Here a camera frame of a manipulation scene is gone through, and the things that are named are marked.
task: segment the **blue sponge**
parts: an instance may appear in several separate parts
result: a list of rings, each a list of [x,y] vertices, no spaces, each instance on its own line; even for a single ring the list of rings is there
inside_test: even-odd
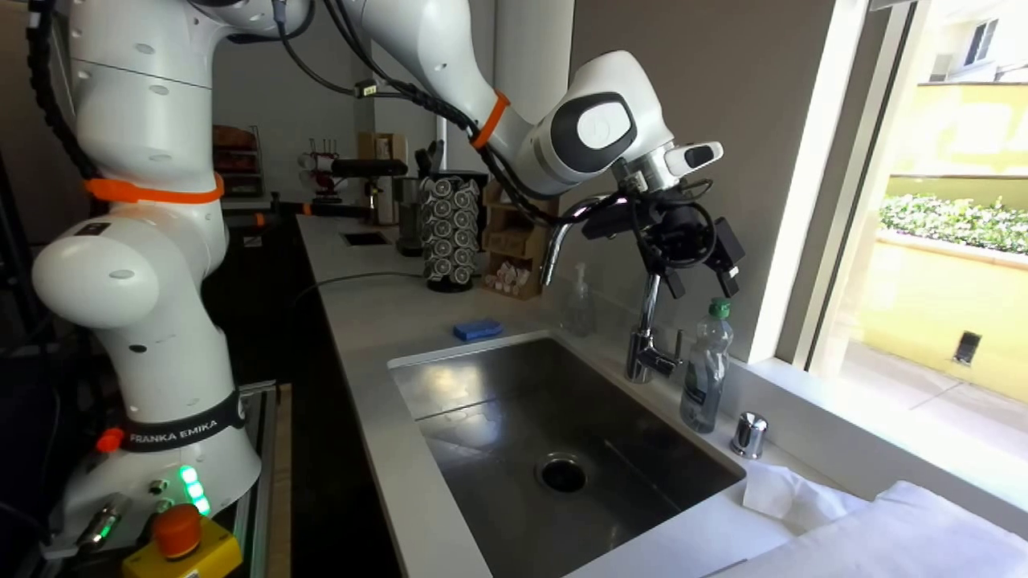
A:
[[[455,340],[489,340],[503,333],[503,323],[499,323],[495,318],[483,318],[483,320],[466,320],[466,323],[452,323],[452,336]]]

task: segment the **outdoor greenery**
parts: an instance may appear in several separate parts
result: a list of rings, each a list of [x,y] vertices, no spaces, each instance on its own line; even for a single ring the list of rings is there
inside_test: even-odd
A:
[[[890,197],[881,208],[890,231],[964,248],[1028,252],[1028,211],[971,199]]]

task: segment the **white countertop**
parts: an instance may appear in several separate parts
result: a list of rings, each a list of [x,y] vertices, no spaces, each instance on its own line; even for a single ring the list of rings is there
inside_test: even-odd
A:
[[[394,249],[394,231],[382,231],[388,244],[345,240],[345,231],[363,229],[368,223],[356,218],[299,218],[308,264],[321,283],[317,291],[326,318],[368,451],[368,467],[379,485],[387,522],[391,526],[401,554],[397,561],[404,573],[419,578],[485,578],[492,572],[388,374],[388,362],[441,345],[464,345],[451,333],[455,320],[495,318],[509,333],[553,331],[545,297],[525,301],[489,290],[433,291],[419,278],[421,259]],[[740,463],[724,450],[729,424],[696,436],[674,418],[674,404],[663,399],[664,390],[640,386],[629,388],[624,382],[618,352],[588,340],[571,340],[558,331],[553,331],[553,336],[618,382],[628,394],[641,402],[653,415],[674,424],[674,430],[716,450],[724,460]],[[571,573],[711,573],[794,540],[788,526],[740,507],[740,498],[742,485],[732,485]]]

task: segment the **sink drain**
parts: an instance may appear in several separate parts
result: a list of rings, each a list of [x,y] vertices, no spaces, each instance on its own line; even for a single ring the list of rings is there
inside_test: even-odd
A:
[[[538,476],[545,488],[563,495],[584,488],[584,467],[574,451],[545,451],[538,464]]]

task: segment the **stainless steel sink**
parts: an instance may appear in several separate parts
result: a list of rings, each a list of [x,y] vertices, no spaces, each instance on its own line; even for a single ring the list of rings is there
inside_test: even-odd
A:
[[[564,573],[742,477],[553,336],[391,374],[499,578]]]

